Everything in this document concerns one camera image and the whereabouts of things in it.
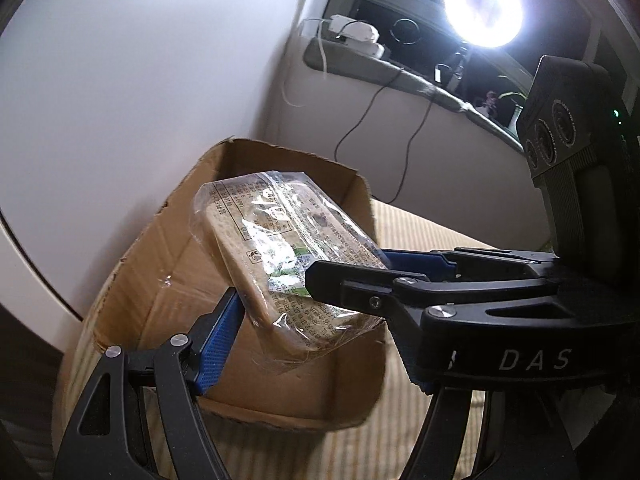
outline white wall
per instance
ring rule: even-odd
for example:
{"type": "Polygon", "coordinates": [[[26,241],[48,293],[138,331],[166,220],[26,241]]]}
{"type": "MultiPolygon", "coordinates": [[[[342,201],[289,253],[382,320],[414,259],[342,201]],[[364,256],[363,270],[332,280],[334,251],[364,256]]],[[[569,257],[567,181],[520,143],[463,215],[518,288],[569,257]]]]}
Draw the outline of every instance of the white wall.
{"type": "MultiPolygon", "coordinates": [[[[306,41],[301,38],[302,46],[306,41]]],[[[286,95],[304,106],[281,103],[271,139],[332,158],[378,88],[332,74],[324,79],[304,65],[299,50],[292,55],[286,95]]],[[[427,105],[424,98],[385,89],[340,147],[338,160],[357,168],[380,200],[396,193],[406,144],[427,105]]],[[[549,239],[542,196],[524,156],[463,114],[437,105],[412,143],[394,205],[500,248],[536,250],[549,239]]]]}
{"type": "MultiPolygon", "coordinates": [[[[0,37],[0,210],[76,312],[208,147],[257,134],[297,4],[20,6],[0,37]]],[[[0,275],[0,298],[25,286],[0,275]]]]}

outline plastic packaging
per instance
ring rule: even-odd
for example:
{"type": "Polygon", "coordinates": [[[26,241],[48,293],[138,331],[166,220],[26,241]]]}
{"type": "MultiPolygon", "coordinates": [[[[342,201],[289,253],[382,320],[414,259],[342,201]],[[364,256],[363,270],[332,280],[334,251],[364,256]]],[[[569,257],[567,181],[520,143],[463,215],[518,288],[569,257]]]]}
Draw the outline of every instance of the plastic packaging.
{"type": "Polygon", "coordinates": [[[193,201],[191,232],[226,268],[271,368],[294,368],[380,322],[308,296],[304,273],[314,261],[385,268],[385,257],[304,173],[204,184],[193,201]]]}

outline white letter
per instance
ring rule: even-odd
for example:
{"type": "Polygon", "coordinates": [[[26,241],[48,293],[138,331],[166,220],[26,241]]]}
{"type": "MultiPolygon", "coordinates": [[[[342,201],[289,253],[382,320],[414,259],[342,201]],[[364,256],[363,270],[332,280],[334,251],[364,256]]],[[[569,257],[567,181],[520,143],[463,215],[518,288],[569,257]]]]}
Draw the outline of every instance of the white letter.
{"type": "Polygon", "coordinates": [[[505,350],[504,355],[502,356],[502,362],[500,363],[500,370],[513,370],[516,367],[516,364],[518,364],[519,357],[520,353],[517,350],[505,350]],[[505,366],[509,354],[514,356],[513,363],[511,363],[511,366],[505,366]]]}
{"type": "Polygon", "coordinates": [[[558,354],[558,359],[559,359],[560,361],[563,361],[563,363],[562,363],[562,365],[561,365],[561,366],[554,365],[554,368],[555,368],[556,370],[562,370],[565,366],[567,366],[567,365],[569,364],[569,359],[567,359],[566,357],[564,357],[564,356],[562,355],[562,354],[564,354],[565,352],[566,352],[567,354],[569,354],[569,353],[571,352],[571,349],[570,349],[570,348],[565,348],[564,350],[562,350],[562,351],[558,354]]]}
{"type": "Polygon", "coordinates": [[[538,352],[533,358],[533,361],[529,363],[529,366],[527,366],[527,372],[532,366],[535,366],[538,370],[542,371],[542,350],[538,352]]]}

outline windowsill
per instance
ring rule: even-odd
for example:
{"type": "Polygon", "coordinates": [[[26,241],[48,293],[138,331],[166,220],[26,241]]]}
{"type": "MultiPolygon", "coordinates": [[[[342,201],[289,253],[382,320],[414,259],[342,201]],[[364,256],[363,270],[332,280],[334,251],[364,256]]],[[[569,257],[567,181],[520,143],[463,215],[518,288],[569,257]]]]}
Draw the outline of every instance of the windowsill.
{"type": "MultiPolygon", "coordinates": [[[[400,70],[392,63],[365,56],[335,41],[322,40],[322,46],[326,56],[327,72],[331,74],[383,86],[400,70]]],[[[303,59],[309,68],[322,71],[322,57],[316,38],[309,42],[303,59]]],[[[388,87],[428,99],[433,97],[435,105],[453,113],[465,114],[467,119],[483,130],[503,140],[517,152],[524,153],[520,141],[509,130],[486,118],[471,103],[464,102],[415,73],[400,74],[388,87]]]]}

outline bright light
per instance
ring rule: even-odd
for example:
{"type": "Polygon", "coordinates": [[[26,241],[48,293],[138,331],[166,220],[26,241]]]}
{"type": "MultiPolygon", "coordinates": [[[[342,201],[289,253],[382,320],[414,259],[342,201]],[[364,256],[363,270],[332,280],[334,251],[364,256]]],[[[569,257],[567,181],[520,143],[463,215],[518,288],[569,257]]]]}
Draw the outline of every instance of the bright light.
{"type": "Polygon", "coordinates": [[[522,26],[520,0],[444,0],[444,8],[454,30],[479,46],[503,46],[522,26]]]}

